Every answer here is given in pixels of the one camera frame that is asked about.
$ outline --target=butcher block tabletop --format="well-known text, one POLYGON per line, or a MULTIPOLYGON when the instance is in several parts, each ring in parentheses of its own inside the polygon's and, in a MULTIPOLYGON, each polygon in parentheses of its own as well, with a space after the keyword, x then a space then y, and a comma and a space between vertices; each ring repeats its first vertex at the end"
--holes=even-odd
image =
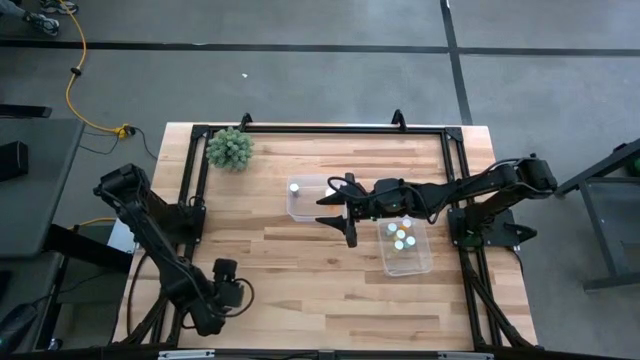
MULTIPOLYGON (((167 124, 153 190, 168 203, 178 199, 193 123, 167 124)), ((491 165, 489 130, 462 127, 471 174, 491 165)), ((337 230, 297 223, 286 209, 292 175, 355 174, 368 190, 381 178, 443 183, 440 139, 434 135, 252 133, 254 156, 243 172, 210 167, 205 191, 207 217, 194 263, 206 276, 217 258, 235 259, 238 277, 255 287, 255 302, 227 320, 220 335, 200 337, 181 330, 181 348, 473 350, 457 250, 447 217, 425 224, 433 257, 431 272, 389 277, 383 270, 375 223, 357 225, 358 246, 347 248, 337 230)), ((200 168, 200 142, 190 186, 200 168)), ((451 154, 460 176, 454 143, 451 154)), ((135 256, 123 294, 114 341, 126 336, 126 304, 135 256)), ((525 339, 535 343, 524 282, 515 255, 487 248, 494 297, 525 339)), ((158 296, 158 271, 147 261, 132 299, 132 326, 158 296)), ((486 310, 478 301, 485 340, 486 310)), ((168 329, 171 316, 167 316, 168 329)))

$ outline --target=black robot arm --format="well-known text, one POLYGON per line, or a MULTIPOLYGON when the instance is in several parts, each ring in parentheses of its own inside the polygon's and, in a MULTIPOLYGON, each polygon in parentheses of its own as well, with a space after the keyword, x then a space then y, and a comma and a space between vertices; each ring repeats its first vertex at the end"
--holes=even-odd
POLYGON ((191 208, 169 205, 151 191, 144 171, 132 164, 100 179, 94 194, 116 210, 159 270, 161 294, 181 313, 189 313, 199 335, 219 334, 229 311, 242 304, 244 287, 235 279, 237 263, 217 259, 214 280, 178 256, 165 232, 192 228, 201 221, 191 208))
POLYGON ((546 198, 557 187, 547 162, 535 156, 502 160, 480 174, 442 185, 381 179, 374 184, 373 191, 367 192, 351 173, 344 178, 331 177, 328 182, 335 192, 318 200, 317 204, 346 204, 347 217, 321 217, 316 221, 342 231, 349 247, 357 245, 355 223, 363 219, 408 215, 434 224, 446 205, 496 192, 486 201, 462 210, 464 226, 461 228, 465 232, 474 232, 516 203, 524 199, 546 198))

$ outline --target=concrete floor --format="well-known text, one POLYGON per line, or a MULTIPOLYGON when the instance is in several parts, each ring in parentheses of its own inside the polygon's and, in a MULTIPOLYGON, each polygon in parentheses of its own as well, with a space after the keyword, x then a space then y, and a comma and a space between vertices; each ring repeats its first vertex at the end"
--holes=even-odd
MULTIPOLYGON (((636 1, 449 2, 460 46, 640 48, 636 1)), ((447 45, 439 0, 80 5, 92 41, 447 45)), ((60 18, 60 40, 77 40, 60 18)), ((37 37, 7 18, 0 35, 37 37)), ((48 105, 54 118, 71 117, 64 87, 79 57, 78 50, 0 48, 0 102, 48 105)), ((461 63, 473 123, 490 127, 498 158, 537 152, 564 181, 639 136, 639 57, 463 55, 461 63)), ((401 108, 410 123, 461 124, 446 54, 92 50, 73 101, 101 124, 142 128, 154 152, 168 121, 239 121, 247 111, 256 121, 386 123, 401 108)), ((109 141, 83 139, 103 150, 109 141)), ((79 151, 56 221, 112 216, 91 189, 129 161, 153 173, 140 138, 109 156, 79 151)), ((582 291, 606 269, 579 195, 524 202, 515 213, 539 230, 522 259, 540 344, 640 358, 640 287, 582 291)))

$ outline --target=artificial plant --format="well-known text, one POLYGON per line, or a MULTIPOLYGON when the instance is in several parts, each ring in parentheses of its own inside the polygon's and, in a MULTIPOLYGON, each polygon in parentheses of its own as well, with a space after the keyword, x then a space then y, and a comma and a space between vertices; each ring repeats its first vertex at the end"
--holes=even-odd
POLYGON ((244 170, 253 155, 252 146, 248 134, 232 127, 220 130, 207 146, 209 164, 220 169, 244 170))

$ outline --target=clear plastic container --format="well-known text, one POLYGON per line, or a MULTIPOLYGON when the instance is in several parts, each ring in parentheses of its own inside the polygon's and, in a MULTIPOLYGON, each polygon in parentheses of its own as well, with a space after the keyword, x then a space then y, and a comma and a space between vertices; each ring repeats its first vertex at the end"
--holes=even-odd
POLYGON ((377 223, 382 262, 387 275, 403 276, 431 271, 433 260, 422 220, 405 216, 380 219, 377 223), (411 222, 410 226, 407 226, 407 220, 411 222))
POLYGON ((297 222, 315 222, 316 217, 346 215, 345 205, 318 205, 333 190, 327 185, 329 175, 296 175, 287 181, 287 212, 297 222))

